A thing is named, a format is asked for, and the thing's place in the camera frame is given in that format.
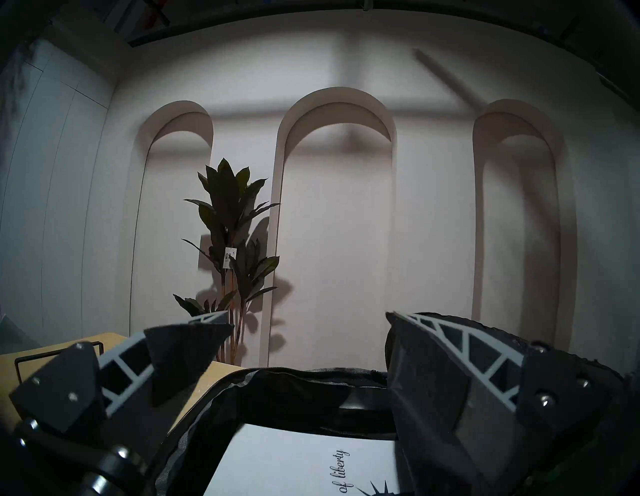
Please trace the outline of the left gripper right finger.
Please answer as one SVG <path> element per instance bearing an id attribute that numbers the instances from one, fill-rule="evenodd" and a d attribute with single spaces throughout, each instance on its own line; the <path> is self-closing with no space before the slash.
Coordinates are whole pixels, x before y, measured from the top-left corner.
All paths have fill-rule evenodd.
<path id="1" fill-rule="evenodd" d="M 479 322 L 388 312 L 393 419 L 413 478 L 535 478 L 625 393 L 615 370 Z"/>

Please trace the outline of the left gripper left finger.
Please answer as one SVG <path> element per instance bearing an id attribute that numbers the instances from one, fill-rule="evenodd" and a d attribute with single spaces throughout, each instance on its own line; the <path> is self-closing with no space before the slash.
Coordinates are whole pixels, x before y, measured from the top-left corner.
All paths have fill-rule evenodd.
<path id="1" fill-rule="evenodd" d="M 23 420 L 85 435 L 148 385 L 155 407 L 196 384 L 233 330 L 230 311 L 222 310 L 146 329 L 100 356 L 94 344 L 77 342 L 20 380 L 9 399 Z"/>

